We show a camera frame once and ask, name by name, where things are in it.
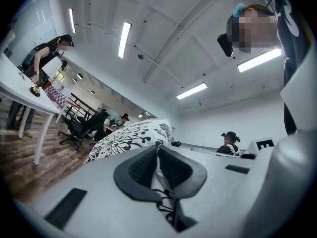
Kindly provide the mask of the brass lamp white shade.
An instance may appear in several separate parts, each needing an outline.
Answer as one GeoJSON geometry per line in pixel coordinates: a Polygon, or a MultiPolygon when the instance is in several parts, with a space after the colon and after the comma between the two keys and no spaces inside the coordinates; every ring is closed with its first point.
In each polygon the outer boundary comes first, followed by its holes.
{"type": "Polygon", "coordinates": [[[30,87],[30,92],[36,96],[40,97],[40,89],[48,82],[49,79],[55,77],[56,72],[62,67],[62,61],[55,57],[50,62],[42,67],[43,76],[40,77],[39,82],[36,86],[30,87]]]}

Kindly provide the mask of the checkered cloth table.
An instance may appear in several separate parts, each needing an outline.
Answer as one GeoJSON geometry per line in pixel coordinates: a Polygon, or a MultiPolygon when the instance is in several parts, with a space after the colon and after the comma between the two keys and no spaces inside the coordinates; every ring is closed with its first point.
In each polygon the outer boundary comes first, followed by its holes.
{"type": "Polygon", "coordinates": [[[67,87],[64,87],[62,84],[59,84],[58,86],[51,84],[48,88],[45,89],[45,93],[53,103],[57,104],[57,109],[60,110],[65,102],[68,100],[71,91],[67,87]]]}

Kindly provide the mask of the teal hair scrunchie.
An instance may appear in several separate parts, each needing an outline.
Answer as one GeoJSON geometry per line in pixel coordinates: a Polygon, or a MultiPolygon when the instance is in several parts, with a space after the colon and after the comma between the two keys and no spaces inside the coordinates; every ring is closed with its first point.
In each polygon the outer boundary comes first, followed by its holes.
{"type": "Polygon", "coordinates": [[[236,5],[236,7],[232,13],[232,16],[238,17],[239,13],[243,10],[244,7],[245,7],[245,5],[243,3],[239,3],[238,5],[236,5]]]}

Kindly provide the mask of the person's black printed shirt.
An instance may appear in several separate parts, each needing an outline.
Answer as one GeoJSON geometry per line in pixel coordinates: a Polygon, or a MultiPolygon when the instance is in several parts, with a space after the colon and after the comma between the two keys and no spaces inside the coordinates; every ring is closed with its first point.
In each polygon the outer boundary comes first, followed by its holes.
{"type": "Polygon", "coordinates": [[[284,84],[287,85],[304,60],[312,39],[303,16],[291,0],[274,0],[274,10],[277,36],[285,59],[284,84]]]}

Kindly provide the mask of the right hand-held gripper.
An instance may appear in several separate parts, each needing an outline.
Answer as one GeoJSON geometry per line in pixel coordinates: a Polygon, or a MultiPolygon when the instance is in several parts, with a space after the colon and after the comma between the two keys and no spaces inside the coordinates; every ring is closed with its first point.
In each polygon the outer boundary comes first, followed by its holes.
{"type": "Polygon", "coordinates": [[[217,148],[195,146],[191,144],[181,143],[180,141],[172,141],[171,145],[174,147],[184,148],[186,150],[215,155],[215,156],[218,155],[218,156],[224,156],[224,157],[230,157],[230,158],[243,158],[243,159],[254,160],[259,154],[263,153],[265,149],[274,147],[274,141],[271,137],[262,138],[262,139],[253,139],[245,152],[239,150],[237,154],[232,154],[232,155],[217,152],[217,148]]]}

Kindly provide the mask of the floral white cushion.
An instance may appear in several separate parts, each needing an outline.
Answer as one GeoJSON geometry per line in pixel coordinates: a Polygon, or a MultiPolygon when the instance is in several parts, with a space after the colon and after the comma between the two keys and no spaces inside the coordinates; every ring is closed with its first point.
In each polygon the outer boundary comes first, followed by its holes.
{"type": "MultiPolygon", "coordinates": [[[[84,164],[155,144],[179,147],[181,143],[174,140],[172,133],[168,119],[147,119],[124,126],[97,139],[84,164]]],[[[128,174],[136,183],[150,189],[154,173],[160,174],[157,164],[157,153],[154,152],[134,161],[128,167],[128,174]]]]}

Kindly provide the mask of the black metal railing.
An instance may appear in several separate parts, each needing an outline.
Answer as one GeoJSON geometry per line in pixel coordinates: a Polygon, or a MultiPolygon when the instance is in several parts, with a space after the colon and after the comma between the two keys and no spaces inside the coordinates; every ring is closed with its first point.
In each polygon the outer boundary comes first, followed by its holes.
{"type": "Polygon", "coordinates": [[[66,116],[83,117],[85,120],[90,119],[93,115],[98,113],[73,93],[68,97],[65,112],[66,116]]]}

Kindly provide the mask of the white rectangular table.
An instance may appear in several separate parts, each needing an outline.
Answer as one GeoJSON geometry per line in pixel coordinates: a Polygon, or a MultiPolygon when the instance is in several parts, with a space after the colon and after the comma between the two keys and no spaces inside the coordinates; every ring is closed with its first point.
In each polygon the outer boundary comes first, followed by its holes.
{"type": "Polygon", "coordinates": [[[43,141],[54,114],[59,114],[58,108],[51,102],[46,93],[40,88],[40,97],[36,97],[30,91],[32,81],[23,75],[21,71],[5,55],[0,55],[0,94],[26,106],[19,127],[18,137],[22,138],[25,123],[31,109],[46,114],[35,147],[33,163],[37,166],[40,162],[43,141]]]}

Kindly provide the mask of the long ceiling light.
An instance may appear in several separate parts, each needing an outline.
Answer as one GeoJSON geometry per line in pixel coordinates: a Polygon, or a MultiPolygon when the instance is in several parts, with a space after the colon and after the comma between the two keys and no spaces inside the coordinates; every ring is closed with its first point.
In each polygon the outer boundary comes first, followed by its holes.
{"type": "Polygon", "coordinates": [[[200,84],[200,85],[198,85],[198,86],[196,86],[196,87],[194,87],[194,88],[192,88],[192,89],[190,89],[190,90],[188,90],[188,91],[176,96],[176,98],[178,100],[181,100],[181,99],[184,99],[184,98],[186,98],[188,96],[196,94],[196,93],[198,93],[200,91],[203,91],[205,89],[207,89],[207,85],[205,83],[202,83],[202,84],[200,84]]]}
{"type": "Polygon", "coordinates": [[[248,61],[245,61],[241,64],[238,64],[237,68],[238,68],[239,72],[244,72],[244,71],[249,70],[251,68],[254,68],[258,65],[261,65],[265,62],[268,62],[272,59],[275,59],[281,55],[282,55],[282,50],[279,48],[274,48],[269,52],[266,52],[262,55],[259,55],[257,57],[254,57],[254,58],[248,60],[248,61]]]}
{"type": "Polygon", "coordinates": [[[70,17],[72,32],[73,32],[74,34],[76,34],[76,28],[75,28],[75,22],[74,22],[73,9],[70,8],[68,11],[69,11],[69,17],[70,17]]]}
{"type": "Polygon", "coordinates": [[[123,24],[120,42],[119,42],[119,49],[118,49],[118,56],[121,59],[123,59],[124,57],[125,48],[126,48],[127,40],[129,37],[131,26],[132,26],[131,23],[128,23],[128,22],[124,22],[123,24]]]}

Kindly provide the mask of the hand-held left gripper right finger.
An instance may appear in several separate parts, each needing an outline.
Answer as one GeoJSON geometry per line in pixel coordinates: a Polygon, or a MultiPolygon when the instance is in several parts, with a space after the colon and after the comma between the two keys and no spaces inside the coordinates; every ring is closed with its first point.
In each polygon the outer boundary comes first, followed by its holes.
{"type": "Polygon", "coordinates": [[[242,238],[238,191],[254,160],[161,146],[158,184],[172,193],[171,223],[158,238],[242,238]]]}

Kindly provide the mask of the wood-top white table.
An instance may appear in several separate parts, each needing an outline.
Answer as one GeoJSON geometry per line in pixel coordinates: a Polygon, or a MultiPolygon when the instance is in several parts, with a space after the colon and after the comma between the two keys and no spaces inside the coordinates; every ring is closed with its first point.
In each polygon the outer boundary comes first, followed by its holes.
{"type": "Polygon", "coordinates": [[[69,105],[71,108],[77,108],[77,111],[75,112],[75,116],[77,116],[77,113],[78,113],[79,110],[81,109],[80,105],[74,103],[73,101],[67,100],[67,101],[65,102],[65,104],[61,107],[61,109],[59,110],[60,113],[59,113],[59,115],[57,116],[57,118],[56,118],[56,120],[55,120],[55,124],[58,124],[58,123],[59,123],[59,120],[60,120],[60,118],[62,117],[62,115],[63,115],[63,113],[64,113],[64,111],[65,111],[65,109],[66,109],[66,107],[67,107],[68,105],[69,105]]]}

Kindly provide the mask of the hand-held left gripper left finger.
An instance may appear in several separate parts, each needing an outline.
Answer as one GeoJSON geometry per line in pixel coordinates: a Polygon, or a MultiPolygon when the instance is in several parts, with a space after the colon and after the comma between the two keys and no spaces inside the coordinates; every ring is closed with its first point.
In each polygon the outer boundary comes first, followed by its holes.
{"type": "Polygon", "coordinates": [[[45,217],[73,188],[87,191],[64,230],[81,238],[172,238],[175,229],[151,202],[126,196],[115,184],[117,165],[142,150],[135,149],[92,161],[53,185],[32,202],[45,217]]]}

